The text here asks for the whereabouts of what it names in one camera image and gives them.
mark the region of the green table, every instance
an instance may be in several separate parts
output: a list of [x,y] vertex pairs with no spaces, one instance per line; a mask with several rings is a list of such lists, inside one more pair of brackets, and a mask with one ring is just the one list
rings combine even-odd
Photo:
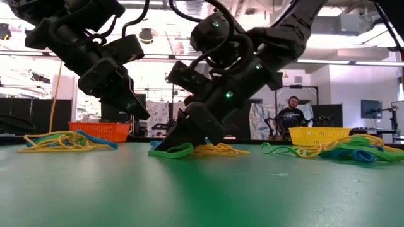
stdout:
[[0,226],[404,226],[404,166],[303,160],[148,157],[118,151],[17,154],[0,147]]

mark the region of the black t-shirt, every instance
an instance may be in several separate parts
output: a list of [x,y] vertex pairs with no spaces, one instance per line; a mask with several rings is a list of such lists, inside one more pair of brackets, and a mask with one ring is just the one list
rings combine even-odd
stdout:
[[279,123],[285,128],[299,127],[300,123],[305,121],[304,114],[298,108],[286,108],[278,113]]

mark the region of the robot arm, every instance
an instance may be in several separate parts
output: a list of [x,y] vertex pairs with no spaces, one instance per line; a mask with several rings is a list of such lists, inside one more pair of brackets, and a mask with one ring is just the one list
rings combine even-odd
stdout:
[[[144,56],[136,36],[105,45],[103,35],[87,31],[98,31],[109,18],[125,12],[116,0],[8,0],[8,4],[17,17],[35,25],[27,32],[25,45],[51,49],[80,77],[78,87],[84,93],[139,119],[150,116],[133,93],[133,81],[123,66]],[[94,42],[94,38],[100,38],[101,43]]]
[[[193,96],[185,100],[187,107],[179,110],[177,124],[157,147],[159,151],[182,143],[204,144],[205,137],[218,144],[225,135],[221,122],[229,114],[242,108],[244,102],[263,86],[272,90],[281,88],[282,74],[277,71],[303,54],[314,17],[326,2],[294,0],[274,26],[245,32],[217,0],[205,1],[218,11],[204,20],[186,17],[199,22],[191,33],[191,45],[203,55],[190,66],[177,61],[167,77]],[[404,22],[397,12],[404,2],[373,1],[379,3],[403,36]],[[175,7],[174,0],[169,3]],[[67,68],[80,76],[79,88],[87,95],[140,119],[149,117],[130,89],[133,81],[123,67],[128,61],[144,56],[136,36],[123,35],[105,45],[103,35],[87,32],[87,29],[97,32],[111,16],[123,14],[124,8],[117,0],[8,0],[8,4],[17,17],[36,26],[27,34],[27,47],[50,48]],[[146,0],[145,9],[148,4],[149,0]],[[94,38],[100,38],[101,43],[94,42]],[[212,79],[194,70],[203,59],[213,68]]]
[[[229,30],[226,21],[234,24],[233,39],[223,46],[224,55],[209,55],[211,66],[230,66],[221,76],[212,80],[177,62],[168,76],[168,81],[190,91],[194,95],[185,101],[184,111],[179,110],[177,125],[168,133],[157,150],[166,151],[182,143],[194,146],[204,144],[207,137],[214,145],[225,136],[221,122],[235,109],[242,108],[244,102],[267,85],[272,90],[282,87],[282,74],[277,71],[300,57],[311,35],[314,17],[325,4],[325,0],[295,0],[285,16],[271,28],[253,28],[242,34],[241,26],[233,19],[216,12],[201,21],[191,33],[191,45],[196,50],[206,50],[217,46]],[[235,37],[247,36],[250,42],[241,42]],[[244,48],[237,48],[237,43]]]

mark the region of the monitor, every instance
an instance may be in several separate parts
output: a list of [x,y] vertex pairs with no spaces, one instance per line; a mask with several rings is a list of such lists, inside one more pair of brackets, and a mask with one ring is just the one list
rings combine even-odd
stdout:
[[363,119],[382,119],[382,102],[377,100],[361,100],[360,117]]

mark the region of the ceiling light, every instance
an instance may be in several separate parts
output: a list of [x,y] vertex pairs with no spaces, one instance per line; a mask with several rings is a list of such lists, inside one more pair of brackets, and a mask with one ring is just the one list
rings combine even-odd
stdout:
[[[145,4],[144,1],[125,1],[125,0],[120,0],[118,1],[119,4]],[[150,1],[151,5],[154,6],[162,6],[163,2],[162,1]]]
[[342,7],[324,6],[320,9],[320,12],[317,14],[317,16],[339,16],[345,9],[346,8]]
[[158,54],[147,54],[144,59],[168,59],[168,55],[158,55]]
[[319,59],[298,59],[297,63],[310,63],[310,64],[350,64],[350,61],[340,60],[319,60]]
[[196,55],[177,55],[175,58],[179,60],[195,60],[198,57]]
[[8,50],[0,50],[0,55],[43,56],[43,54],[41,52],[37,52],[37,51],[8,51]]
[[404,66],[404,62],[383,62],[383,61],[357,61],[360,66]]

